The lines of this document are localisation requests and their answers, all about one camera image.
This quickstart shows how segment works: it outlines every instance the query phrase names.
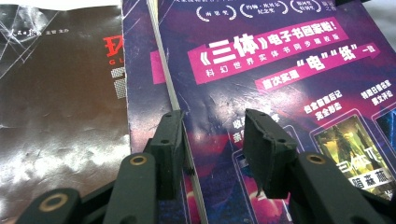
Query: book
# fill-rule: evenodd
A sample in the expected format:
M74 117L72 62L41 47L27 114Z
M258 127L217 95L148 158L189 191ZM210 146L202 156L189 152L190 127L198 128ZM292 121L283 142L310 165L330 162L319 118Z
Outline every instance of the book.
M159 16L209 223L291 222L287 200L256 197L246 108L391 198L396 56L359 1L165 0Z
M51 189L84 196L113 181L130 141L120 2L0 8L0 218L11 220Z
M172 110L148 4L122 3L128 122L132 153L142 152L161 117ZM199 223L190 178L183 175L175 200L159 201L160 223Z

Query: metal ring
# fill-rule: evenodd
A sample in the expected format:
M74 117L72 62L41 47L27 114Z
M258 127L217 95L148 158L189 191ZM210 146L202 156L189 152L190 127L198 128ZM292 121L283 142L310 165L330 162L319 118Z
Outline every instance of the metal ring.
M316 163L316 164L320 164L321 165L321 164L326 163L326 161L322 157L320 157L318 155L310 154L310 155L307 155L306 158L310 162L313 162L313 163Z
M142 164L146 163L147 160L148 159L144 156L135 156L135 157L131 158L130 163L132 165L142 165Z
M49 204L52 199L60 199L59 202L55 204ZM38 207L42 212L52 212L60 207L62 207L68 200L68 197L64 193L56 193L49 196L46 200L44 200L40 206Z

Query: pink banner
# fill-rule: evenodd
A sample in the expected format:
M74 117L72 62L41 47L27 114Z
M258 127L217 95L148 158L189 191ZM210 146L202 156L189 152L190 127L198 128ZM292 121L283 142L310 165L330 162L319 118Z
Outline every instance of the pink banner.
M196 83L229 77L258 66L348 39L334 17L309 21L261 35L241 34L189 51Z
M275 73L271 76L255 81L260 93L273 91L293 82L319 74L332 68L352 63L366 57L374 58L379 54L379 49L374 43L359 46L344 46L324 52L319 56L310 56L305 61L300 60L297 66Z
M165 82L165 74L163 73L163 65L161 64L160 52L158 50L152 51L149 54L151 60L152 81L155 84Z

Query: pink graphic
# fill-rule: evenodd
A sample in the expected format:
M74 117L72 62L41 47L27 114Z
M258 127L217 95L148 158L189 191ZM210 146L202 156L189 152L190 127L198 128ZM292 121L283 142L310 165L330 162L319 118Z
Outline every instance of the pink graphic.
M320 58L319 56L310 56L305 60L306 63L304 60L300 60L295 67L260 78L255 81L256 87L260 93L273 91L343 64L352 63L366 57L374 58L379 52L374 43L360 47L356 45L344 46L338 50L332 50L331 55L324 52Z
M196 83L229 77L258 66L348 39L334 17L309 21L261 35L241 34L189 51Z
M154 85L165 82L165 74L163 73L163 65L161 64L160 52L152 51L149 54L151 59L151 72Z

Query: magazine cover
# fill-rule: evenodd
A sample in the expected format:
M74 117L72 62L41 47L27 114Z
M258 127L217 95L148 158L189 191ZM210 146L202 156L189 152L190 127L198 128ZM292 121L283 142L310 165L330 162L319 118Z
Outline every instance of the magazine cover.
M130 154L120 6L0 6L0 219L46 191L83 197Z
M246 108L350 183L396 188L396 55L360 1L164 1L160 30L210 223L290 223L257 195L241 153Z
M160 54L145 0L122 3L128 120L132 153L142 152L171 111ZM160 201L160 223L199 223L190 178L184 175L174 201Z

